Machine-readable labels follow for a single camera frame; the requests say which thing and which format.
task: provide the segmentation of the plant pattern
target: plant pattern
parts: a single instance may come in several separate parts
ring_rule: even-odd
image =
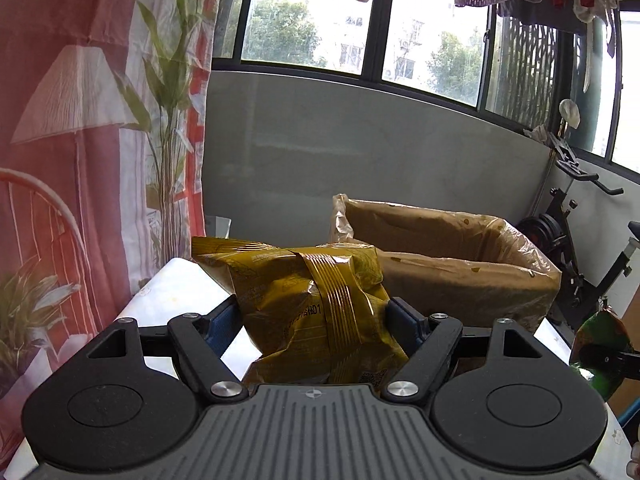
[[[0,277],[0,399],[38,348],[52,348],[47,331],[64,319],[60,305],[80,288],[40,274],[34,257]]]
[[[171,20],[160,27],[151,10],[140,1],[137,4],[153,46],[152,54],[143,57],[142,63],[155,105],[146,107],[128,78],[115,76],[118,90],[136,118],[123,128],[146,134],[146,206],[152,210],[148,224],[154,263],[160,269],[171,258],[188,258],[190,253],[189,225],[180,192],[186,154],[194,151],[186,135],[186,113],[192,105],[191,50],[199,25],[212,21],[213,15],[202,11],[204,0],[175,0]]]

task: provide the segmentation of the plastic bag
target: plastic bag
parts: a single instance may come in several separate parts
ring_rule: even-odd
[[[569,356],[569,364],[587,380],[604,401],[607,401],[622,384],[624,376],[613,368],[595,370],[584,366],[580,362],[580,350],[588,344],[596,344],[620,352],[634,351],[624,324],[611,307],[597,311],[582,324],[575,333]]]
[[[370,383],[379,389],[406,361],[384,326],[388,295],[375,248],[279,249],[194,238],[191,255],[235,293],[262,356],[242,382]]]

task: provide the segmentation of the wall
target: wall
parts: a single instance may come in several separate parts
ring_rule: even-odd
[[[544,146],[447,108],[333,82],[213,72],[202,181],[230,236],[326,243],[332,196],[526,215]]]
[[[600,175],[602,183],[609,187],[622,187],[619,196],[608,196],[590,182],[574,182],[568,199],[574,199],[578,207],[569,216],[569,226],[574,239],[578,268],[591,283],[598,283],[626,247],[631,232],[626,227],[630,220],[640,221],[640,186],[626,178],[604,170],[586,161],[580,168]],[[565,189],[569,178],[553,168],[547,188]],[[540,207],[543,210],[550,201],[548,192]],[[636,251],[629,265],[633,272],[627,278],[621,276],[608,293],[609,303],[622,316],[640,284],[640,251]]]

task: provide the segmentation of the bike handlebar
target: bike handlebar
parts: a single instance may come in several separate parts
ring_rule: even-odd
[[[622,195],[625,192],[625,190],[622,189],[621,187],[617,187],[616,189],[609,189],[607,186],[605,186],[599,180],[594,180],[593,183],[596,186],[598,186],[601,190],[603,190],[606,194],[608,194],[609,196]]]
[[[601,190],[603,190],[609,196],[622,195],[625,190],[621,187],[617,187],[616,189],[609,189],[603,183],[599,181],[600,176],[597,173],[585,173],[584,171],[572,166],[571,164],[565,162],[564,160],[556,159],[556,166],[564,171],[567,175],[575,180],[579,180],[581,182],[588,181],[593,182],[596,186],[598,186]]]
[[[560,168],[562,171],[564,171],[571,178],[574,178],[575,180],[580,180],[581,182],[586,180],[590,182],[596,182],[600,177],[597,173],[585,173],[579,170],[578,168],[576,168],[575,166],[568,164],[564,160],[556,159],[556,166]]]

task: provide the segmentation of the metal grille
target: metal grille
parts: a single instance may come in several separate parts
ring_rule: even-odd
[[[546,124],[553,95],[558,32],[503,18],[497,41],[498,38],[492,70],[492,77],[497,72],[497,78],[490,98],[493,103],[488,103],[488,109],[531,128]]]

